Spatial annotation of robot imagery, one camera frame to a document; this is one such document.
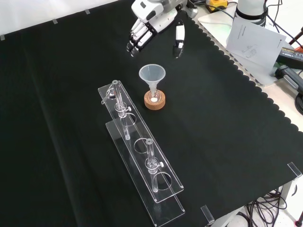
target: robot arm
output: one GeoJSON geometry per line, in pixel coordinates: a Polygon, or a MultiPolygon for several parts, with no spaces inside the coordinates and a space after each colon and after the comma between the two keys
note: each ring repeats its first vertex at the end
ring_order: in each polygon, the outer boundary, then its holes
{"type": "MultiPolygon", "coordinates": [[[[153,37],[173,23],[181,9],[192,18],[197,15],[197,8],[189,0],[135,0],[132,10],[138,19],[131,29],[127,51],[137,55],[153,37]]],[[[176,58],[182,54],[184,38],[185,28],[180,20],[173,49],[176,58]]]]}
{"type": "MultiPolygon", "coordinates": [[[[239,0],[235,17],[251,23],[265,26],[267,0],[239,0]]],[[[180,10],[191,18],[197,14],[197,8],[190,0],[135,0],[132,10],[138,17],[129,35],[127,51],[137,55],[158,33],[175,21],[180,10]]],[[[176,25],[176,42],[173,47],[175,58],[180,57],[184,47],[185,28],[181,20],[176,25]]]]}

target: yellow device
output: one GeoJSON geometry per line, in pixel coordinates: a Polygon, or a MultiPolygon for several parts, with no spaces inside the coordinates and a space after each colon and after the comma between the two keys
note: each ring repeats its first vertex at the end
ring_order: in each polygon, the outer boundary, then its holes
{"type": "MultiPolygon", "coordinates": [[[[227,0],[207,0],[206,3],[208,5],[210,5],[210,6],[216,6],[216,7],[220,8],[220,9],[226,9],[226,7],[228,5],[228,1],[227,0]]],[[[206,8],[211,13],[214,13],[214,12],[218,11],[218,9],[213,8],[213,7],[206,6],[206,8]]]]}

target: wooden base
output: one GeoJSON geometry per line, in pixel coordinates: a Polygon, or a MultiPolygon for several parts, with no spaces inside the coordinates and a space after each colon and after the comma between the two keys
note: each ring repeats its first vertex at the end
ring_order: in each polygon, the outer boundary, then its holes
{"type": "Polygon", "coordinates": [[[152,102],[148,99],[149,91],[146,92],[144,95],[144,104],[150,110],[160,110],[165,105],[165,94],[160,90],[158,90],[158,91],[161,94],[161,99],[158,102],[152,102]]]}

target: black fabric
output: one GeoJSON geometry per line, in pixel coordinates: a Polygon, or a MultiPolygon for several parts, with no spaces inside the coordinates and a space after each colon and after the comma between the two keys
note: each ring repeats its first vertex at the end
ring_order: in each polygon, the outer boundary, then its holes
{"type": "Polygon", "coordinates": [[[0,43],[0,64],[0,226],[75,226],[19,33],[0,43]]]}
{"type": "Polygon", "coordinates": [[[45,138],[52,138],[77,224],[152,226],[105,128],[111,118],[98,88],[114,79],[123,83],[184,185],[178,197],[186,213],[167,226],[204,226],[200,207],[219,218],[294,179],[287,164],[303,169],[303,134],[272,100],[185,14],[181,58],[171,54],[173,26],[132,58],[126,51],[136,21],[131,4],[119,1],[22,31],[48,125],[45,138]],[[138,76],[149,63],[167,73],[159,84],[166,105],[155,112],[144,107],[148,86],[138,76]]]}

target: clear acrylic stand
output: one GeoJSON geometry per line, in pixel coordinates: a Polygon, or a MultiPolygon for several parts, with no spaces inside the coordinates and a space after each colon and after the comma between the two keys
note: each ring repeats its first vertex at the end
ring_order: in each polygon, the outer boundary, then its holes
{"type": "Polygon", "coordinates": [[[176,194],[183,185],[120,81],[98,89],[112,121],[106,123],[156,227],[185,213],[176,194]]]}

